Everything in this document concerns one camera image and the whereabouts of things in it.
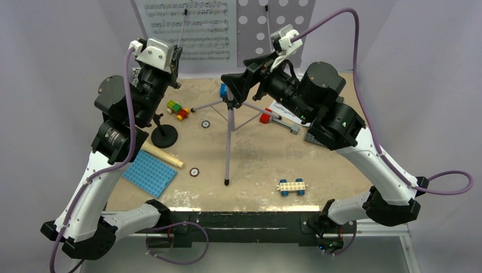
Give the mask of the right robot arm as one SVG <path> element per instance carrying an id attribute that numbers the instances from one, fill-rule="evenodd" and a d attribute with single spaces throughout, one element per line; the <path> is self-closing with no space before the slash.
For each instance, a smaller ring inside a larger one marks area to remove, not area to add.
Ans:
<path id="1" fill-rule="evenodd" d="M 388 154 L 376 148 L 372 133 L 364 119 L 338 97 L 345 79 L 329 63 L 311 63 L 302 79 L 289 75 L 284 60 L 275 64 L 275 54 L 246 60 L 243 73 L 221 76 L 234 96 L 233 105 L 246 100 L 251 88 L 257 87 L 254 100 L 268 95 L 282 104 L 301 121 L 308 123 L 308 132 L 326 148 L 351 162 L 372 184 L 358 197 L 329 200 L 310 227 L 317 235 L 339 230 L 349 221 L 371 219 L 384 226 L 397 226 L 418 218 L 417 202 L 427 187 L 423 176 L 405 173 L 396 164 L 386 164 Z"/>

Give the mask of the lilac music stand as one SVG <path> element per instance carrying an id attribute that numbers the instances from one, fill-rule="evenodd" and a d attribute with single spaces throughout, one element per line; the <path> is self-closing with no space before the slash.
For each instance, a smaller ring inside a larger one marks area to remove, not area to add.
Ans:
<path id="1" fill-rule="evenodd" d="M 224 103 L 228 110 L 227 136 L 237 128 L 234 110 L 243 105 L 255 79 L 245 72 L 248 57 L 267 57 L 275 50 L 272 40 L 269 2 L 255 1 L 134 1 L 144 33 L 183 48 L 181 69 L 187 72 L 222 72 L 220 99 L 191 108 L 194 113 Z"/>

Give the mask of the sheet music page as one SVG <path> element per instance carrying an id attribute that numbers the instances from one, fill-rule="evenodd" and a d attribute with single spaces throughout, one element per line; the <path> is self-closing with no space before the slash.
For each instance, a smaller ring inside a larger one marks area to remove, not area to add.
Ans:
<path id="1" fill-rule="evenodd" d="M 287 108 L 285 108 L 284 106 L 282 106 L 282 104 L 276 102 L 275 100 L 272 101 L 269 108 L 275 113 L 282 115 L 283 117 L 296 117 Z"/>
<path id="2" fill-rule="evenodd" d="M 235 68 L 235 1 L 135 1 L 145 32 L 181 46 L 181 60 L 191 66 Z"/>

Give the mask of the cream toy microphone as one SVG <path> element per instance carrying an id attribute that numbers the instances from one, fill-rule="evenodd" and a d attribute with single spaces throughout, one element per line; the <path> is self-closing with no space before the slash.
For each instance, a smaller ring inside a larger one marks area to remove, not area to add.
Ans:
<path id="1" fill-rule="evenodd" d="M 150 155 L 157 157 L 158 159 L 161 159 L 168 164 L 177 167 L 177 168 L 183 168 L 185 163 L 181 161 L 179 158 L 163 151 L 162 149 L 154 146 L 153 144 L 149 142 L 144 142 L 140 148 L 142 151 L 145 151 L 149 153 Z"/>

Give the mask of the black microphone stand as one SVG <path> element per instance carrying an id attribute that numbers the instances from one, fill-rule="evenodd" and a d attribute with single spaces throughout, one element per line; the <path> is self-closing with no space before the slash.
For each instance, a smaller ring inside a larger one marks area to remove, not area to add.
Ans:
<path id="1" fill-rule="evenodd" d="M 161 124 L 160 120 L 164 114 L 155 114 L 153 121 L 157 128 L 151 134 L 151 141 L 157 148 L 168 148 L 173 146 L 178 140 L 178 131 L 175 127 L 168 124 Z"/>

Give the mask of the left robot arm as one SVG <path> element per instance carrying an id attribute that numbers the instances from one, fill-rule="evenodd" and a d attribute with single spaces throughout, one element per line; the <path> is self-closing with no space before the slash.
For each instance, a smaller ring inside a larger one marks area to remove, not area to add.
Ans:
<path id="1" fill-rule="evenodd" d="M 128 235 L 144 229 L 161 233 L 169 227 L 169 209 L 153 199 L 127 212 L 102 214 L 119 178 L 147 140 L 144 128 L 150 125 L 166 90 L 180 87 L 182 48 L 173 47 L 166 67 L 142 60 L 153 53 L 154 48 L 146 45 L 128 50 L 141 66 L 136 84 L 126 75 L 101 82 L 94 105 L 102 112 L 103 123 L 92 142 L 85 172 L 64 211 L 41 227 L 55 248 L 72 259 L 97 260 Z"/>

